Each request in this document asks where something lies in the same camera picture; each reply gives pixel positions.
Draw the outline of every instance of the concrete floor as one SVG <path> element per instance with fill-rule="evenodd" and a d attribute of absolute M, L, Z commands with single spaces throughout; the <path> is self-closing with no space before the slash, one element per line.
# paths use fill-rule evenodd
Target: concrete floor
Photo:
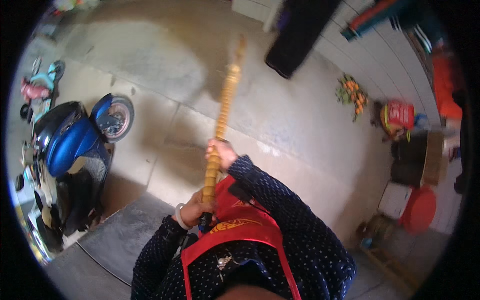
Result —
<path fill-rule="evenodd" d="M 351 122 L 352 107 L 335 97 L 342 72 L 320 54 L 283 79 L 264 63 L 275 33 L 218 0 L 104 1 L 67 21 L 53 52 L 67 66 L 57 103 L 81 101 L 90 110 L 112 92 L 135 108 L 132 130 L 116 144 L 106 216 L 144 191 L 176 205 L 202 187 L 216 98 L 240 33 L 248 48 L 227 139 L 343 241 L 376 211 L 389 147 L 368 116 Z M 18 110 L 11 115 L 10 128 Z"/>

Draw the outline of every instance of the woman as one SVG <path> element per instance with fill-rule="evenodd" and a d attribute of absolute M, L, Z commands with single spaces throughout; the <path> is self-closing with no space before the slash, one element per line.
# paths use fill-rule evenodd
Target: woman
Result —
<path fill-rule="evenodd" d="M 195 193 L 162 225 L 133 268 L 132 299 L 342 299 L 356 273 L 335 234 L 284 184 L 210 140 L 229 174 L 216 204 Z M 216 225 L 173 257 L 203 212 Z"/>

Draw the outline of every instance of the wooden stick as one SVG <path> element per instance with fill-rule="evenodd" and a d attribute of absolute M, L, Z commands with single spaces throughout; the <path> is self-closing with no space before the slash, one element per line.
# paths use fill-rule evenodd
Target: wooden stick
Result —
<path fill-rule="evenodd" d="M 215 138 L 223 140 L 227 131 L 228 112 L 233 96 L 237 90 L 237 83 L 240 80 L 241 64 L 245 55 L 247 41 L 243 35 L 240 36 L 240 43 L 235 53 L 233 64 L 229 65 L 227 77 L 220 92 L 220 114 L 216 121 Z M 220 170 L 220 157 L 214 148 L 210 153 L 205 172 L 205 187 L 203 188 L 202 202 L 211 202 L 215 199 L 215 185 L 218 171 Z"/>

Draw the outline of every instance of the polka dot shirt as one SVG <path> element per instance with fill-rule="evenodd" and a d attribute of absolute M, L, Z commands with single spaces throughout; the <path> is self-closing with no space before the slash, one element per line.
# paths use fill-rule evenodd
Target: polka dot shirt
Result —
<path fill-rule="evenodd" d="M 356 266 L 331 229 L 294 192 L 254 166 L 248 156 L 239 157 L 228 173 L 270 212 L 280 227 L 302 299 L 343 299 Z M 186 234 L 171 217 L 164 218 L 133 268 L 131 299 L 186 299 L 180 256 L 173 258 Z M 232 256 L 232 260 L 220 271 L 218 258 L 226 256 Z M 231 279 L 229 274 L 247 265 L 253 265 L 261 274 L 266 283 L 263 288 L 292 299 L 276 249 L 245 240 L 215 246 L 189 265 L 192 298 L 218 297 L 224 282 Z"/>

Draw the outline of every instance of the hand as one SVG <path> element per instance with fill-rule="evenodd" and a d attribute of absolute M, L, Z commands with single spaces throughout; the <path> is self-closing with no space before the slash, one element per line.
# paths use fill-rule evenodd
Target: hand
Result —
<path fill-rule="evenodd" d="M 210 153 L 213 150 L 213 147 L 216 148 L 218 155 L 220 156 L 220 168 L 222 171 L 228 170 L 228 168 L 239 158 L 235 153 L 230 143 L 221 142 L 216 139 L 208 140 L 207 153 L 205 154 L 205 159 L 208 160 Z"/>
<path fill-rule="evenodd" d="M 200 218 L 202 213 L 213 213 L 214 210 L 215 202 L 202 203 L 202 190 L 199 190 L 195 192 L 187 204 L 180 209 L 180 217 L 185 225 L 193 227 L 198 225 L 198 218 Z M 172 219 L 177 221 L 175 215 L 172 216 Z M 214 224 L 214 221 L 216 221 L 216 217 L 212 216 L 211 226 Z"/>

